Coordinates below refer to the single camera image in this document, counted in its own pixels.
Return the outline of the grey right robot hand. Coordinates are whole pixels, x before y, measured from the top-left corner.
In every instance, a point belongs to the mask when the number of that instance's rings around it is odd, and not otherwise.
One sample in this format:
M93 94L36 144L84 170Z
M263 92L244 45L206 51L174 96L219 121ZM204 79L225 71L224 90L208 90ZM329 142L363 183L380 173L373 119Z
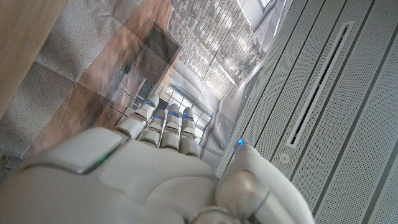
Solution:
M301 193L240 139L217 177L193 111L151 95L114 129L25 160L1 186L2 223L313 223Z

